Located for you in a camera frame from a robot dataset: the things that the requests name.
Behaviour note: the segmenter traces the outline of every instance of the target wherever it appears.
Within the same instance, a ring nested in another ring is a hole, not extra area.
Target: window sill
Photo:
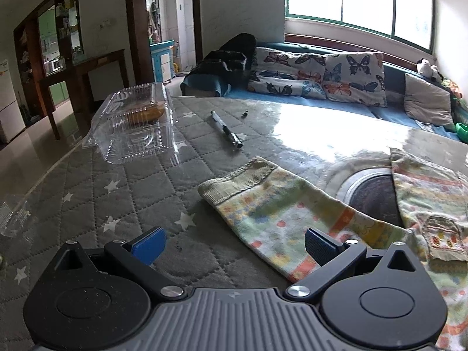
[[[431,54],[399,42],[396,39],[344,25],[306,18],[286,17],[286,33],[332,39],[368,49],[375,49],[411,63],[416,63],[421,58],[427,59],[431,64],[435,63],[435,58]]]

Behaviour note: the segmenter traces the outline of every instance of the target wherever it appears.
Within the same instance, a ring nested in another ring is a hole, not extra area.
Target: green window frame
[[[390,35],[382,33],[382,32],[378,32],[378,31],[375,31],[373,29],[369,29],[369,28],[366,28],[366,27],[361,27],[361,26],[358,26],[358,25],[353,25],[353,24],[343,22],[343,0],[341,0],[341,20],[340,21],[329,20],[327,18],[321,18],[321,17],[304,16],[304,15],[300,15],[300,14],[290,14],[289,13],[289,0],[286,0],[286,2],[285,2],[285,15],[286,15],[286,17],[290,17],[290,18],[304,18],[306,20],[328,22],[328,23],[331,23],[331,24],[337,24],[337,25],[341,25],[341,26],[345,26],[345,27],[352,27],[352,28],[355,28],[355,29],[364,30],[366,32],[371,32],[373,34],[377,34],[377,35],[380,35],[380,36],[383,36],[383,37],[386,37],[386,38],[394,39],[396,41],[399,41],[399,42],[402,42],[402,43],[404,43],[406,45],[409,45],[409,46],[411,46],[413,48],[422,50],[425,53],[432,54],[433,50],[434,50],[434,37],[435,37],[434,36],[435,18],[436,18],[435,17],[435,5],[436,5],[436,0],[432,0],[432,25],[431,25],[431,40],[430,40],[429,49],[426,49],[426,48],[424,48],[424,47],[422,47],[420,45],[417,45],[416,43],[412,43],[410,41],[407,41],[406,39],[403,39],[403,38],[398,37],[398,36],[395,35],[396,0],[393,0],[392,34],[390,34]]]

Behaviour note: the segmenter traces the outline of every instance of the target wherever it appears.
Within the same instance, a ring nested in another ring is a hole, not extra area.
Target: metal screw
[[[169,285],[161,289],[161,294],[165,297],[180,297],[183,289],[180,286]]]
[[[287,292],[293,297],[307,297],[310,294],[310,289],[302,285],[293,285],[287,288]]]

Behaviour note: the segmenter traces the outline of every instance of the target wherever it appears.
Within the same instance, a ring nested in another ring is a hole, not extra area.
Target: table
[[[286,279],[249,250],[197,192],[205,180],[225,176],[254,156],[275,162],[333,197],[351,174],[390,166],[390,147],[468,175],[468,145],[376,118],[256,100],[181,97],[173,105],[177,164],[160,155],[111,165],[95,148],[79,145],[27,196],[31,225],[8,242],[0,239],[8,262],[0,271],[0,324],[5,324],[0,343],[8,349],[31,348],[20,311],[66,240],[102,247],[161,226],[167,244],[153,266],[177,284],[188,289],[284,289]],[[219,133],[212,110],[242,135],[242,150]],[[249,114],[242,118],[246,110]],[[15,276],[22,268],[27,278],[18,283]]]
[[[72,103],[76,122],[82,136],[90,129],[91,119],[93,118],[92,104],[94,99],[88,72],[112,62],[118,62],[123,86],[124,88],[128,88],[130,84],[123,49],[86,59],[65,70],[52,73],[39,81],[42,96],[50,94],[49,87],[51,85],[66,81],[70,102]],[[54,111],[52,99],[44,99],[44,103],[54,136],[56,139],[60,139],[60,134],[52,114]]]

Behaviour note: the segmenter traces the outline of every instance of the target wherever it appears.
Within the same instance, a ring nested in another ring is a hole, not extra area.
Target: sofa armrest
[[[217,75],[190,74],[180,85],[183,96],[223,97],[231,86]]]

